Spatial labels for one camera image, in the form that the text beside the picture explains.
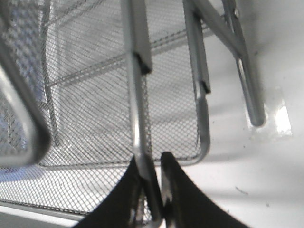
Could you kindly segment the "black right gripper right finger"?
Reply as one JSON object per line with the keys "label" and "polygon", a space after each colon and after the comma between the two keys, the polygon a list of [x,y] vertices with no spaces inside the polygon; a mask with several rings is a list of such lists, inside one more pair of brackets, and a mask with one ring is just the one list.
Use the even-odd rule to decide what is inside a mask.
{"label": "black right gripper right finger", "polygon": [[161,195],[167,228],[247,228],[204,194],[171,152],[161,155]]}

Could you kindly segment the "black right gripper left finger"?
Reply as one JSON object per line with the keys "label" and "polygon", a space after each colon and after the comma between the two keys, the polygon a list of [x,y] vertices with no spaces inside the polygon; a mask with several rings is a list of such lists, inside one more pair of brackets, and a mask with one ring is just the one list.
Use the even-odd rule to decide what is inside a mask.
{"label": "black right gripper left finger", "polygon": [[140,175],[133,157],[127,170],[110,194],[77,223],[78,228],[135,228],[142,191],[147,198],[152,219],[145,226],[158,228],[163,221],[163,203],[156,172],[152,180]]}

